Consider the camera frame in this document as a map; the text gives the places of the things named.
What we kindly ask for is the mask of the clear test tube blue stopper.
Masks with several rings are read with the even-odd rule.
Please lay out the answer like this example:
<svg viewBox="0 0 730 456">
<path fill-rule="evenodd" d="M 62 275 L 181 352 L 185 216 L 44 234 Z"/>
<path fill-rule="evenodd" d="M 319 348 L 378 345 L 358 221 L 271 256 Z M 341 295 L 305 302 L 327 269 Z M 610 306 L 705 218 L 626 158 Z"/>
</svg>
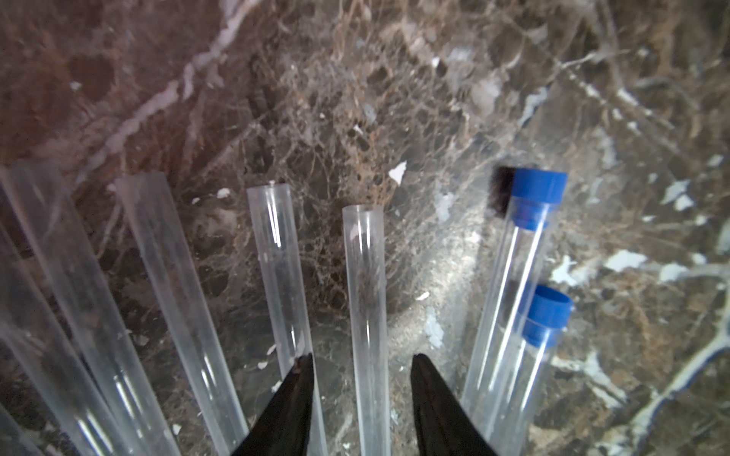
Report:
<svg viewBox="0 0 730 456">
<path fill-rule="evenodd" d="M 286 376 L 298 357 L 314 353 L 290 186 L 270 182 L 249 188 L 247 197 L 279 370 Z"/>
<path fill-rule="evenodd" d="M 520 455 L 527 442 L 549 371 L 573 310 L 571 298 L 545 285 L 518 310 L 522 327 L 509 332 L 496 365 L 485 439 L 499 455 Z"/>
<path fill-rule="evenodd" d="M 142 173 L 114 185 L 214 448 L 230 455 L 248 425 L 167 178 Z"/>
<path fill-rule="evenodd" d="M 112 415 L 140 453 L 179 454 L 64 178 L 20 161 L 1 184 Z"/>
<path fill-rule="evenodd" d="M 513 172 L 505 218 L 466 375 L 461 403 L 487 440 L 499 414 L 528 308 L 540 276 L 568 174 L 534 168 Z"/>
<path fill-rule="evenodd" d="M 362 455 L 391 453 L 383 208 L 342 210 L 348 304 Z"/>
</svg>

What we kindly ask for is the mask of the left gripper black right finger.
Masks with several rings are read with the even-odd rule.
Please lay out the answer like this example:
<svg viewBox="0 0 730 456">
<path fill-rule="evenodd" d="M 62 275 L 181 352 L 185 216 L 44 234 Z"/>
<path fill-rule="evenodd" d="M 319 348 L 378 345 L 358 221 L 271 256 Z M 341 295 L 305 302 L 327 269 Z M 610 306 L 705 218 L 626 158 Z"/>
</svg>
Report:
<svg viewBox="0 0 730 456">
<path fill-rule="evenodd" d="M 411 384 L 420 455 L 496 456 L 424 353 L 413 357 Z"/>
</svg>

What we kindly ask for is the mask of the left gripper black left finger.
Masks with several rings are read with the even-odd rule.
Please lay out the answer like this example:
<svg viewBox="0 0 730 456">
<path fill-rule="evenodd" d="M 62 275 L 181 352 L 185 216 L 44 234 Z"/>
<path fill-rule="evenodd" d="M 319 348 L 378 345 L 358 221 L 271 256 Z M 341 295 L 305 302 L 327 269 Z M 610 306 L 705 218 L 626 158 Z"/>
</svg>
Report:
<svg viewBox="0 0 730 456">
<path fill-rule="evenodd" d="M 306 455 L 315 380 L 313 355 L 298 357 L 249 435 L 232 455 Z"/>
</svg>

